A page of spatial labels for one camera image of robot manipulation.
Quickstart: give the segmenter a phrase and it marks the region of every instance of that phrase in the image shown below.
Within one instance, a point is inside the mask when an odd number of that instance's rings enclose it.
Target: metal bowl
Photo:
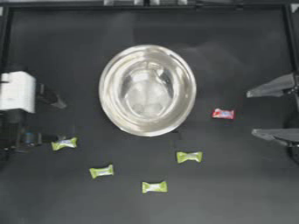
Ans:
[[[196,96],[192,70],[157,45],[125,49],[108,62],[98,99],[112,123],[125,132],[153,137],[172,131],[188,116]]]

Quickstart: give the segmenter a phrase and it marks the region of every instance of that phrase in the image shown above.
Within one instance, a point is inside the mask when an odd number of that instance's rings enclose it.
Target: red candy wrapper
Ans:
[[[212,111],[212,118],[222,118],[222,119],[234,119],[234,110],[221,110],[218,108],[214,108]]]

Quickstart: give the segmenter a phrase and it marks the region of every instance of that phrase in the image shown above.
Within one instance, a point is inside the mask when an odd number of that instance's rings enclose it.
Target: bowl rim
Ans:
[[[170,123],[166,127],[158,129],[158,130],[153,130],[153,131],[134,131],[132,129],[129,129],[122,123],[121,121],[118,121],[118,119],[116,119],[116,117],[113,116],[113,112],[110,110],[110,107],[108,106],[106,101],[109,101],[109,97],[104,96],[104,82],[105,79],[108,77],[108,75],[110,75],[110,73],[108,72],[110,67],[116,64],[116,62],[118,61],[118,59],[121,59],[122,57],[125,57],[126,55],[129,55],[130,53],[142,51],[144,49],[154,49],[162,53],[165,53],[166,55],[172,55],[174,57],[174,59],[180,62],[182,68],[185,69],[188,75],[189,75],[189,80],[190,80],[190,98],[189,98],[189,102],[188,102],[188,106],[185,107],[185,110],[181,112],[178,118],[174,120],[173,123]],[[192,111],[192,107],[194,104],[194,99],[196,99],[196,89],[197,89],[197,85],[196,85],[196,80],[193,77],[193,73],[192,70],[189,68],[189,65],[186,64],[186,62],[184,61],[184,59],[181,58],[181,56],[173,52],[172,50],[169,50],[168,48],[158,46],[158,45],[134,45],[132,47],[128,47],[124,51],[121,51],[120,53],[117,53],[114,55],[114,57],[109,60],[109,62],[105,65],[105,68],[101,72],[100,75],[100,79],[98,79],[98,88],[97,88],[97,93],[98,93],[98,101],[101,104],[101,108],[106,114],[106,117],[109,119],[109,121],[126,133],[140,136],[140,137],[154,137],[154,136],[160,136],[168,132],[170,132],[172,130],[174,130],[181,123],[184,122],[184,120],[186,119],[186,116],[189,115],[190,111]]]

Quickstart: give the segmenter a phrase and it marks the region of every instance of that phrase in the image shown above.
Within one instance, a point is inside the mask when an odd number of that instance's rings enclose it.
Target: black tray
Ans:
[[[249,134],[281,128],[296,108],[292,96],[245,98],[296,69],[285,7],[261,8],[3,7],[2,69],[27,67],[69,104],[39,105],[30,125],[77,136],[78,148],[14,155],[0,172],[1,223],[297,222],[297,166],[282,147]],[[198,86],[181,127],[150,138],[120,131],[98,104],[105,64],[141,44],[176,51]],[[214,108],[234,109],[236,120],[212,120]],[[177,165],[177,150],[202,151],[201,163]],[[109,163],[116,176],[92,180],[89,167]],[[142,195],[141,181],[161,180],[169,192]]]

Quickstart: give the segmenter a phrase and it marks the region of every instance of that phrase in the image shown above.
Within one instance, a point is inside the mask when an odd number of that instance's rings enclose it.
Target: wrapped candy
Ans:
[[[212,111],[210,117],[233,120],[234,119],[234,110],[221,110],[221,109],[216,108]]]
[[[114,175],[112,164],[105,168],[89,168],[88,171],[93,179],[101,176]]]
[[[54,151],[64,147],[76,148],[77,147],[77,138],[60,140],[58,142],[50,143],[50,147]]]
[[[142,193],[148,192],[166,193],[168,192],[166,182],[162,181],[161,183],[156,184],[148,184],[142,182]]]
[[[186,160],[193,160],[196,162],[200,162],[201,161],[201,152],[196,151],[192,153],[186,153],[186,152],[177,151],[176,152],[176,160],[177,160],[177,164],[182,163]]]

